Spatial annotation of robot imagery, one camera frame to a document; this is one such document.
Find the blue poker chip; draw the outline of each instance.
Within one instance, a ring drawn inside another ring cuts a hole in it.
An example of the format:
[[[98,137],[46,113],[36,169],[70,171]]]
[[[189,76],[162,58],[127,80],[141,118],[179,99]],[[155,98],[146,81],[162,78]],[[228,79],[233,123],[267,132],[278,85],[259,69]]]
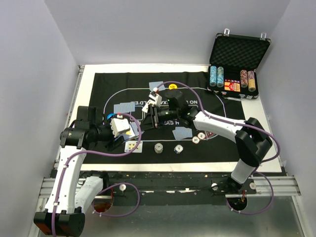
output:
[[[109,114],[109,115],[107,116],[107,119],[110,119],[112,116],[114,116],[114,114]]]

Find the white wall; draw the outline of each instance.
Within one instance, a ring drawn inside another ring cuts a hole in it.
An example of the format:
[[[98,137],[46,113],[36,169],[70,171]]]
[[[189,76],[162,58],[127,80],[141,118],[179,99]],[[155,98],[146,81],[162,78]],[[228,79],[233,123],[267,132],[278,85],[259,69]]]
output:
[[[45,0],[80,64],[209,60],[215,35],[271,35],[290,0]]]
[[[0,7],[0,236],[28,235],[78,73],[42,0]]]
[[[316,235],[316,1],[292,0],[272,33],[259,88],[285,169],[295,174]]]

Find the cable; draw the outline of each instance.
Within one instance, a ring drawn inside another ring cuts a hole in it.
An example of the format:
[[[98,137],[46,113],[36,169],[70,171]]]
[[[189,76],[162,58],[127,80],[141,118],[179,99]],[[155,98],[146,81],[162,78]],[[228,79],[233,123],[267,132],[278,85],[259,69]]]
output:
[[[157,88],[159,89],[159,87],[161,87],[162,85],[167,84],[167,83],[177,83],[177,84],[180,84],[180,85],[182,85],[182,86],[185,86],[187,89],[189,89],[190,91],[192,91],[193,94],[197,97],[197,100],[198,100],[198,103],[199,103],[199,106],[200,106],[200,109],[201,109],[202,113],[205,114],[205,116],[209,117],[210,119],[214,119],[214,120],[217,120],[217,121],[220,121],[220,122],[225,122],[225,123],[228,123],[228,124],[234,125],[234,126],[243,126],[243,127],[248,127],[248,128],[251,128],[251,129],[255,129],[255,130],[257,130],[257,131],[259,131],[259,132],[262,132],[262,133],[264,133],[265,135],[268,135],[269,137],[271,137],[271,138],[275,141],[275,143],[276,143],[277,152],[276,152],[276,154],[275,154],[273,157],[262,161],[262,163],[271,161],[271,160],[277,158],[277,157],[280,155],[280,151],[281,151],[280,144],[279,144],[279,142],[276,140],[276,138],[275,138],[272,134],[268,133],[267,131],[265,131],[265,130],[263,130],[263,129],[261,129],[261,128],[258,128],[258,127],[252,126],[252,125],[248,125],[248,124],[244,124],[244,123],[234,123],[234,122],[231,122],[231,121],[227,121],[227,120],[225,120],[225,119],[222,119],[222,118],[214,117],[214,116],[212,116],[212,114],[208,114],[208,113],[205,111],[204,107],[203,107],[203,104],[202,104],[202,101],[201,101],[201,98],[199,97],[199,95],[198,95],[191,87],[189,87],[188,85],[185,85],[184,83],[181,83],[181,82],[178,82],[178,81],[170,80],[170,81],[166,81],[166,82],[163,82],[163,83],[159,84],[159,85],[157,86]]]
[[[97,212],[97,211],[94,209],[94,207],[93,207],[93,205],[94,205],[94,201],[93,201],[92,204],[91,204],[91,206],[92,206],[92,208],[93,208],[92,214],[93,214],[93,213],[97,213],[97,214],[99,214],[100,216],[102,215],[102,216],[109,216],[109,217],[123,217],[123,216],[128,216],[128,215],[132,214],[132,213],[138,208],[139,202],[140,202],[139,190],[137,189],[137,187],[136,187],[135,185],[130,184],[130,183],[118,183],[118,184],[111,185],[111,186],[107,187],[106,189],[102,190],[101,192],[99,192],[98,195],[101,194],[101,193],[103,193],[103,192],[105,192],[105,191],[107,191],[107,190],[109,190],[109,189],[111,189],[111,188],[114,188],[114,187],[116,187],[116,186],[119,186],[119,185],[121,185],[121,184],[125,184],[125,185],[132,186],[132,187],[136,190],[136,192],[137,192],[137,197],[138,197],[136,206],[135,206],[131,211],[129,211],[128,213],[120,214],[120,215],[112,215],[112,214],[106,214],[106,213],[104,213],[104,212]]]
[[[274,193],[274,191],[273,191],[272,184],[271,184],[270,180],[267,178],[267,176],[265,176],[263,173],[260,173],[260,172],[256,172],[256,173],[259,174],[259,175],[261,175],[262,177],[264,177],[264,178],[268,181],[268,183],[269,183],[269,185],[270,185],[270,188],[271,188],[271,200],[270,200],[269,204],[268,204],[265,208],[263,208],[262,210],[260,210],[260,211],[255,211],[255,212],[241,212],[241,211],[237,211],[237,210],[233,209],[233,208],[231,207],[231,205],[229,204],[228,199],[226,199],[226,204],[227,204],[227,206],[229,207],[229,209],[230,209],[231,211],[236,212],[236,213],[239,213],[239,214],[242,214],[242,215],[256,215],[256,214],[260,214],[260,213],[262,213],[262,212],[268,210],[268,209],[272,206],[272,203],[273,203],[273,201],[274,201],[274,199],[275,199],[275,193]]]
[[[137,125],[137,129],[139,131],[139,136],[138,136],[138,140],[137,140],[137,143],[135,145],[135,147],[130,150],[129,152],[126,152],[126,153],[122,153],[122,154],[110,154],[110,153],[103,153],[103,152],[96,152],[96,151],[80,151],[80,152],[76,152],[74,154],[72,154],[68,160],[66,161],[65,163],[65,167],[62,169],[61,171],[61,175],[60,175],[60,179],[59,179],[59,182],[58,182],[58,186],[57,186],[57,190],[56,190],[56,195],[55,195],[55,200],[54,200],[54,203],[58,203],[58,199],[59,199],[59,194],[60,194],[60,190],[61,190],[61,185],[63,183],[63,179],[64,179],[64,176],[65,176],[65,172],[66,172],[66,167],[68,166],[68,164],[70,163],[70,161],[76,157],[77,155],[79,154],[83,154],[83,153],[87,153],[87,154],[95,154],[95,155],[100,155],[100,156],[107,156],[107,157],[124,157],[124,156],[127,156],[129,154],[131,154],[134,150],[136,150],[136,148],[138,147],[139,143],[141,142],[141,139],[142,139],[142,132],[141,132],[141,128],[140,128],[140,125],[139,125],[139,122],[136,118],[134,118],[134,116],[132,115],[129,115],[129,114],[125,114],[125,113],[120,113],[120,115],[123,115],[123,116],[127,116],[127,117],[130,117],[131,119],[133,119]],[[54,205],[53,207],[53,212],[52,212],[52,216],[51,216],[51,230],[52,230],[52,235],[54,237],[56,237],[56,229],[55,229],[55,216],[56,216],[56,210],[57,210],[57,206]]]

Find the yellow token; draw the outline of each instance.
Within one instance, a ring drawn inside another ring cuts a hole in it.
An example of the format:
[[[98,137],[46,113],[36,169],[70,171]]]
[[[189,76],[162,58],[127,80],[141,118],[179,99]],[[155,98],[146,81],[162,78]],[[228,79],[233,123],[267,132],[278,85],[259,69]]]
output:
[[[169,86],[169,90],[177,89],[177,88],[178,88],[178,87],[177,87],[176,84],[171,84],[171,85]]]

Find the purple cable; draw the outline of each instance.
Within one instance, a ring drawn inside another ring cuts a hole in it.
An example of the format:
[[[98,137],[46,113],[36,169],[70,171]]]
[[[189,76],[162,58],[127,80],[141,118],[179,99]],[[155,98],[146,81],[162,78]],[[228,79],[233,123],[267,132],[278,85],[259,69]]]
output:
[[[180,85],[186,87],[186,88],[189,89],[190,91],[192,91],[193,94],[197,97],[197,100],[198,100],[198,103],[199,103],[199,106],[200,106],[201,111],[203,112],[203,114],[205,114],[205,116],[209,117],[210,119],[214,119],[214,120],[217,120],[217,121],[220,121],[220,122],[225,122],[225,123],[228,123],[228,124],[231,124],[231,125],[234,125],[234,126],[249,127],[249,128],[251,128],[251,129],[255,129],[255,130],[257,130],[257,131],[259,131],[259,132],[262,132],[262,133],[268,135],[269,137],[271,137],[271,138],[275,141],[275,143],[276,143],[277,152],[276,152],[276,154],[275,154],[273,157],[262,161],[262,163],[271,161],[271,160],[277,158],[278,155],[280,155],[280,151],[281,151],[280,144],[279,144],[279,142],[276,140],[276,138],[275,138],[272,134],[268,133],[267,131],[265,131],[265,130],[263,130],[263,129],[260,129],[260,128],[258,128],[258,127],[252,126],[252,125],[248,125],[248,124],[244,124],[244,123],[233,123],[233,122],[231,122],[231,121],[227,121],[227,120],[225,120],[225,119],[217,118],[217,117],[214,117],[214,116],[212,116],[212,115],[209,115],[208,113],[205,112],[205,109],[204,109],[204,107],[203,107],[203,104],[202,104],[202,101],[201,101],[201,98],[199,97],[199,95],[198,95],[191,87],[189,87],[188,85],[185,85],[184,83],[181,83],[181,82],[178,82],[178,81],[170,80],[170,81],[166,81],[166,82],[164,82],[164,83],[161,83],[160,85],[157,86],[157,88],[159,89],[159,87],[161,87],[162,85],[167,84],[167,83],[177,83],[177,84],[180,84]]]
[[[231,207],[231,205],[229,204],[228,199],[226,199],[226,204],[227,204],[227,206],[229,207],[229,209],[230,209],[231,211],[236,212],[236,213],[239,213],[239,214],[242,214],[242,215],[256,215],[256,214],[260,214],[260,213],[262,213],[262,212],[268,210],[268,209],[272,206],[273,200],[275,199],[275,193],[274,193],[274,191],[273,191],[272,184],[271,184],[270,180],[267,178],[267,176],[265,176],[264,174],[262,174],[262,173],[260,173],[260,172],[256,172],[256,173],[259,174],[259,175],[261,175],[262,177],[264,177],[264,178],[268,181],[268,183],[269,183],[269,185],[270,185],[270,188],[271,188],[271,200],[270,200],[269,204],[268,204],[265,208],[263,208],[262,210],[260,210],[260,211],[256,211],[256,212],[241,212],[241,211],[237,211],[237,210],[233,209],[233,208]]]
[[[109,186],[109,187],[107,187],[106,189],[102,190],[101,192],[99,192],[98,195],[101,194],[101,193],[103,193],[103,192],[105,192],[105,191],[107,191],[107,190],[109,190],[109,189],[111,189],[111,188],[114,188],[114,187],[116,187],[116,186],[119,186],[119,185],[121,185],[121,184],[126,184],[126,185],[129,185],[129,186],[132,186],[132,187],[136,190],[137,196],[138,196],[136,206],[135,206],[131,211],[129,211],[128,213],[120,214],[120,215],[111,215],[111,214],[106,214],[106,213],[103,213],[103,212],[97,212],[97,211],[94,209],[94,207],[93,207],[93,205],[94,205],[94,201],[93,201],[92,204],[91,204],[91,206],[92,206],[92,208],[93,208],[93,213],[95,212],[95,213],[97,213],[97,214],[101,214],[102,216],[109,216],[109,217],[123,217],[123,216],[128,216],[128,215],[132,214],[132,213],[138,208],[139,202],[140,202],[140,194],[139,194],[139,191],[138,191],[137,187],[136,187],[135,185],[133,185],[133,184],[130,184],[130,183],[118,183],[118,184],[114,184],[114,185]]]
[[[125,113],[120,113],[120,115],[130,117],[132,120],[135,121],[135,123],[137,125],[139,136],[138,136],[137,143],[136,143],[135,147],[132,150],[130,150],[129,152],[126,152],[126,153],[122,153],[122,154],[109,154],[109,153],[96,152],[96,151],[80,151],[80,152],[76,152],[76,153],[72,154],[68,158],[68,160],[66,161],[65,165],[68,165],[70,163],[70,161],[72,160],[72,158],[74,158],[75,156],[77,156],[79,154],[83,154],[83,153],[95,154],[95,155],[100,155],[100,156],[105,156],[105,157],[124,157],[124,156],[127,156],[127,155],[131,154],[134,150],[136,150],[136,148],[138,147],[138,145],[139,145],[139,143],[141,142],[141,139],[142,139],[142,132],[141,132],[141,128],[140,128],[139,122],[132,115],[125,114]],[[56,190],[56,196],[55,196],[55,201],[54,201],[55,203],[57,203],[58,199],[59,199],[59,194],[60,194],[61,185],[63,183],[64,176],[65,176],[65,172],[66,172],[66,168],[63,168],[63,170],[61,171],[60,179],[59,179],[57,190]],[[53,207],[52,216],[51,216],[51,231],[52,231],[52,234],[53,234],[54,237],[56,237],[56,229],[55,229],[56,210],[57,210],[57,206],[54,206]]]

